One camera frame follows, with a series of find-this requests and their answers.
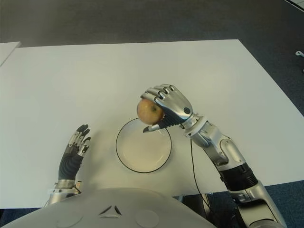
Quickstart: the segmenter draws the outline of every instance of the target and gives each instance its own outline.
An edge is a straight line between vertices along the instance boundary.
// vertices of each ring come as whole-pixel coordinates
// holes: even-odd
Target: robotic hand
[[[243,227],[286,228],[285,221],[263,184],[256,179],[234,142],[204,116],[194,114],[187,98],[173,85],[149,88],[141,98],[155,102],[164,118],[143,132],[180,124],[209,156],[237,204],[237,218]]]
[[[59,165],[58,182],[55,183],[55,188],[50,193],[48,205],[80,193],[75,186],[75,177],[89,149],[91,137],[84,139],[89,132],[88,125],[82,125],[77,128],[69,140]]]

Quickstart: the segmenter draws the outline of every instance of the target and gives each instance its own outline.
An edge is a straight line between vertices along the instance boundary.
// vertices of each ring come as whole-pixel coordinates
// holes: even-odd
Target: robotic arm
[[[187,98],[173,85],[149,88],[141,98],[161,107],[164,118],[143,132],[180,124],[185,136],[201,147],[217,168],[233,201],[240,224],[247,228],[286,228],[285,221],[261,181],[257,180],[235,143],[205,116],[193,112]]]

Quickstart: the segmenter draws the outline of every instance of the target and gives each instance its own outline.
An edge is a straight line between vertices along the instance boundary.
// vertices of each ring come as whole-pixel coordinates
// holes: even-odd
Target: red apple
[[[145,124],[155,124],[163,118],[163,110],[156,103],[144,98],[137,105],[137,115]]]

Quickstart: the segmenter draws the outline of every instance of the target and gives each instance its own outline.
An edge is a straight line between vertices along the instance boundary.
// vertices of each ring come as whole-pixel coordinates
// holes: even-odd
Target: white table
[[[66,143],[84,123],[93,138],[78,176],[84,190],[197,194],[190,142],[178,127],[169,129],[173,151],[156,172],[133,172],[116,155],[139,96],[161,83],[176,85],[232,137],[265,185],[304,179],[304,118],[238,40],[18,48],[0,73],[1,208],[45,204]],[[197,146],[194,157],[201,191],[226,190]]]
[[[0,43],[0,66],[20,44],[20,42]]]

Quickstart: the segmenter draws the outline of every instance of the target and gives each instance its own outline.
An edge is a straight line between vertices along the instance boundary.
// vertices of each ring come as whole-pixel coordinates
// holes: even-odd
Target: gray carpet
[[[22,47],[239,39],[304,114],[304,58],[295,56],[304,51],[304,13],[283,0],[2,0],[0,7],[0,42]],[[303,227],[303,181],[267,189],[289,227]],[[231,202],[225,194],[211,203]],[[230,215],[232,207],[214,211]]]

